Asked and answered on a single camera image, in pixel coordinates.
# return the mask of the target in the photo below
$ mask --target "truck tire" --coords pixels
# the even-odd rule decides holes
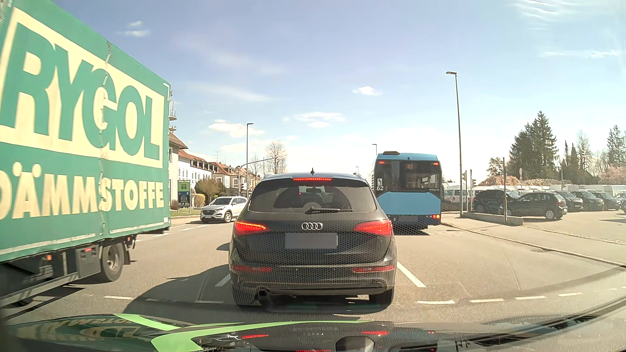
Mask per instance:
[[[95,282],[113,282],[120,278],[124,267],[124,247],[121,243],[102,248],[100,272],[93,276]]]

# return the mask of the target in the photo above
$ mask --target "black audi suv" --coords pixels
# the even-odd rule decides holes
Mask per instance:
[[[386,307],[396,275],[393,227],[358,175],[271,175],[233,226],[229,269],[239,306],[272,296],[369,295]]]

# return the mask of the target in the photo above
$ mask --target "rear windshield wiper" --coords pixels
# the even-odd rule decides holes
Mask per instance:
[[[313,208],[311,207],[309,210],[304,213],[309,214],[321,214],[321,213],[338,213],[338,212],[351,212],[352,209],[338,209],[338,208]]]

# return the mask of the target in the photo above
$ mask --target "license plate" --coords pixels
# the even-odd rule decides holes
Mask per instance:
[[[286,249],[337,249],[336,232],[296,232],[285,234]]]

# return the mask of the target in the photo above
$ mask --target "dark parked car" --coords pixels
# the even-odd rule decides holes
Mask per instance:
[[[586,190],[575,190],[572,192],[576,197],[583,200],[583,206],[587,211],[598,211],[604,209],[604,200],[594,196]]]
[[[488,189],[476,194],[473,204],[474,211],[487,214],[502,214],[504,194],[505,191],[500,189]],[[519,197],[513,191],[506,191],[507,202],[511,202]]]
[[[548,220],[558,220],[567,214],[567,203],[554,192],[533,192],[508,203],[506,209],[513,216],[545,216]]]
[[[554,191],[556,194],[560,194],[561,197],[565,198],[567,202],[567,210],[569,212],[581,212],[585,207],[583,204],[583,200],[581,198],[576,197],[571,192],[566,190],[556,190]]]
[[[589,193],[604,200],[604,210],[611,210],[611,209],[619,210],[620,201],[617,198],[613,197],[613,195],[610,195],[606,192],[598,192],[598,191],[592,191],[592,190],[590,190]]]

